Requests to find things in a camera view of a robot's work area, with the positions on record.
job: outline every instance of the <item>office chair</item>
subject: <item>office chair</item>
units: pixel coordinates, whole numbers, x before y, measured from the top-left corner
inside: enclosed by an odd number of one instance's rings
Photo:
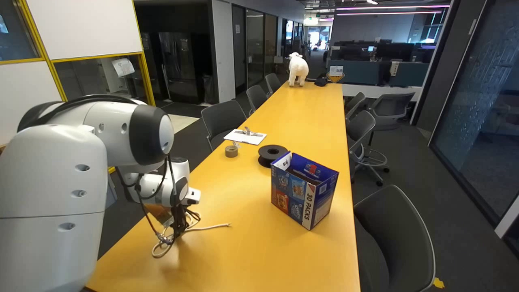
[[[364,137],[373,130],[375,123],[375,118],[368,111],[362,111],[356,115],[348,125],[346,125],[351,183],[354,183],[353,175],[361,166],[359,162],[364,158],[364,146],[362,146],[362,140],[364,140]],[[354,171],[351,171],[352,160],[354,162]]]
[[[267,101],[267,95],[260,85],[254,85],[247,89],[247,97],[249,98],[249,103],[251,104],[251,111],[249,112],[249,115],[255,112],[265,101]]]
[[[346,111],[346,124],[349,124],[351,116],[357,110],[357,108],[362,104],[362,102],[366,99],[366,96],[359,92],[356,96],[354,96],[348,103],[346,103],[345,111]]]
[[[207,142],[211,151],[218,147],[225,135],[238,128],[247,117],[236,100],[229,100],[212,105],[202,110],[202,120],[206,125]]]
[[[353,207],[361,290],[420,292],[434,281],[429,231],[402,190],[389,185]]]
[[[377,186],[384,184],[383,178],[375,170],[375,167],[383,167],[384,172],[389,172],[387,167],[387,157],[381,152],[371,149],[373,134],[375,131],[393,130],[400,127],[398,119],[407,115],[407,105],[415,95],[414,92],[408,94],[383,94],[369,108],[370,113],[376,120],[376,126],[371,132],[370,140],[364,150],[364,158],[359,162],[363,167],[368,168],[377,178]]]
[[[279,87],[281,87],[281,83],[279,82],[278,77],[274,73],[270,73],[267,76],[265,76],[265,80],[267,81],[269,96],[274,94],[276,90],[278,90]]]

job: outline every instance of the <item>roll of tape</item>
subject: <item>roll of tape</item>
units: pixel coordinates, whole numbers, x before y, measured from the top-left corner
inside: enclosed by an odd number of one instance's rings
[[[288,150],[279,145],[265,145],[258,150],[258,162],[264,167],[270,168],[270,164],[283,156]]]
[[[225,156],[227,156],[227,157],[236,157],[236,156],[238,156],[238,147],[236,147],[236,146],[227,146],[225,148]]]

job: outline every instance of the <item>black refrigerator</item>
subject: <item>black refrigerator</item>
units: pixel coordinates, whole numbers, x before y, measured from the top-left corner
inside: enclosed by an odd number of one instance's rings
[[[144,53],[147,62],[154,63],[148,69],[154,92],[160,91],[155,94],[157,98],[193,104],[204,102],[203,72],[194,61],[192,34],[156,32],[145,35],[149,45]]]

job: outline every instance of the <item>yellow table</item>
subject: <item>yellow table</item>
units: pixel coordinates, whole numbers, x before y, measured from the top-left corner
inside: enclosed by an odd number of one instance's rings
[[[202,191],[197,227],[161,259],[143,218],[97,263],[95,291],[360,291],[342,86],[285,83],[242,125],[266,133],[227,158],[225,141],[190,175]],[[312,231],[270,202],[262,145],[279,144],[340,172],[330,213]],[[156,227],[162,230],[158,222]]]

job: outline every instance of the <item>cardboard box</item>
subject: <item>cardboard box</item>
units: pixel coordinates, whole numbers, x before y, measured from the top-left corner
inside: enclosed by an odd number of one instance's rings
[[[272,203],[311,230],[330,212],[339,172],[288,152],[270,164]]]

